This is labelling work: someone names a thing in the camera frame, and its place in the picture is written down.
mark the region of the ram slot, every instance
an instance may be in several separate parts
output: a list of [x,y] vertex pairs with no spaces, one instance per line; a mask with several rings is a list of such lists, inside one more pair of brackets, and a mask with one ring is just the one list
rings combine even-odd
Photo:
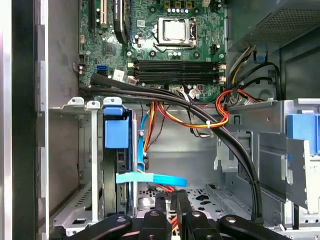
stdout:
[[206,84],[213,83],[215,74],[193,72],[139,72],[137,78],[145,84]]
[[101,6],[100,6],[100,22],[101,22],[101,28],[106,29],[108,27],[108,19],[107,19],[107,0],[101,0]]
[[89,31],[94,34],[96,31],[96,0],[89,0],[88,8]]
[[214,62],[194,61],[141,61],[136,68],[146,72],[215,72],[217,64]]

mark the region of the motherboard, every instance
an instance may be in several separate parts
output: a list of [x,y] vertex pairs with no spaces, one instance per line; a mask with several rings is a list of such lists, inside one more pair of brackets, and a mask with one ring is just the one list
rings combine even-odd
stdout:
[[93,73],[213,100],[225,81],[222,0],[80,0],[79,81]]

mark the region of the cpu socket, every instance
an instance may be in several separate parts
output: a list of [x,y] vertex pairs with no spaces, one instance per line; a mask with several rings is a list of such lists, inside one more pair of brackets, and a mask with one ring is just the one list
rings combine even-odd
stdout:
[[196,18],[160,17],[152,30],[157,40],[156,46],[170,49],[197,46]]

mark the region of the white cable tie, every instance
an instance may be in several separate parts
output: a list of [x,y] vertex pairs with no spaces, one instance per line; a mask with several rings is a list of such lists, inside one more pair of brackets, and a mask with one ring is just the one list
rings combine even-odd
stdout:
[[206,125],[207,125],[207,127],[208,127],[208,129],[209,129],[209,128],[210,128],[210,124],[211,124],[210,121],[207,120],[205,123],[206,123]]

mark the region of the screw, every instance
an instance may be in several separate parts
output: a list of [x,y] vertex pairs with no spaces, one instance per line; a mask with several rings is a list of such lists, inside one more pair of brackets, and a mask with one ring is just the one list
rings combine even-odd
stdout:
[[228,216],[228,217],[226,218],[226,220],[227,220],[229,223],[231,223],[231,224],[234,224],[234,223],[236,222],[236,220],[235,220],[233,217],[230,217],[230,216]]
[[126,219],[123,216],[118,217],[118,219],[116,220],[118,223],[123,223],[126,221]]
[[195,216],[196,218],[200,217],[200,213],[198,211],[193,211],[192,215]]
[[151,212],[150,214],[152,217],[157,217],[159,216],[159,213],[157,213],[156,211]]

